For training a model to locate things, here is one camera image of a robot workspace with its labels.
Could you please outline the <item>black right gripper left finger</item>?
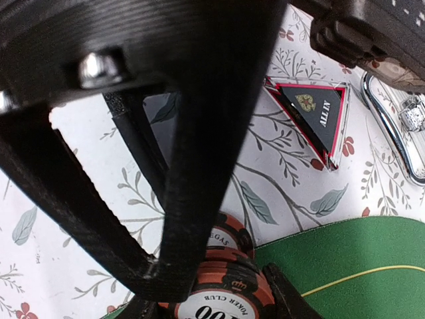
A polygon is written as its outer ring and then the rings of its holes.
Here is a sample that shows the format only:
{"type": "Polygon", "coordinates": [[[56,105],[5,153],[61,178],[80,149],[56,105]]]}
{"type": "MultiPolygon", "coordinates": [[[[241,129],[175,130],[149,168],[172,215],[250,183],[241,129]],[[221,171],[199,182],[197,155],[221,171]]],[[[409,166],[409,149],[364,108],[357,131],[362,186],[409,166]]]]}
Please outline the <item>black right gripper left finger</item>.
{"type": "Polygon", "coordinates": [[[163,319],[166,313],[159,307],[157,302],[142,300],[134,296],[118,314],[118,319],[163,319]]]}

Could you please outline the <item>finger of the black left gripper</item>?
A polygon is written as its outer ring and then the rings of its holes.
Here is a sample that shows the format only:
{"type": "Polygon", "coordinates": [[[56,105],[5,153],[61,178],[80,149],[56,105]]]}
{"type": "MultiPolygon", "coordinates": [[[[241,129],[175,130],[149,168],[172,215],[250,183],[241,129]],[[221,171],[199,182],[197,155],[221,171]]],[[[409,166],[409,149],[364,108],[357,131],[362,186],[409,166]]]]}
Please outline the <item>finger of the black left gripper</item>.
{"type": "Polygon", "coordinates": [[[128,150],[156,194],[159,204],[164,206],[169,167],[145,113],[145,95],[140,91],[120,91],[106,93],[103,97],[128,150]]]}
{"type": "Polygon", "coordinates": [[[285,1],[2,1],[1,169],[143,300],[187,299],[275,45],[285,1]],[[99,196],[49,114],[99,93],[175,88],[165,212],[147,254],[99,196]]]}

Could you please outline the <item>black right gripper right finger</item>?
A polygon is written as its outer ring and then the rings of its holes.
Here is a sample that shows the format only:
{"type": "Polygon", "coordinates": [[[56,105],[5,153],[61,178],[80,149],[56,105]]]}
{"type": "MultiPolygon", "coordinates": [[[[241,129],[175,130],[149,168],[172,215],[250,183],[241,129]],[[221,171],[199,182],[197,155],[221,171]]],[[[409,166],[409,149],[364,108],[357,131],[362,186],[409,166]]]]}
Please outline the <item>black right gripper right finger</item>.
{"type": "Polygon", "coordinates": [[[262,269],[272,290],[275,304],[275,318],[283,319],[322,319],[301,296],[294,285],[284,276],[280,268],[269,263],[262,269]]]}

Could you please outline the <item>orange poker chip stack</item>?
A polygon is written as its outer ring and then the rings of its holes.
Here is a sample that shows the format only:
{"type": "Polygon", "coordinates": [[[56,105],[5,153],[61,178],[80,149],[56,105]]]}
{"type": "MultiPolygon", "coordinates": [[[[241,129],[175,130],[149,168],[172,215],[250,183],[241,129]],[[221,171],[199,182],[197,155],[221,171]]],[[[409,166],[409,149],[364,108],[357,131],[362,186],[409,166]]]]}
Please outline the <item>orange poker chip stack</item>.
{"type": "Polygon", "coordinates": [[[235,217],[218,213],[188,299],[160,303],[171,318],[275,318],[270,285],[254,261],[252,237],[235,217]]]}

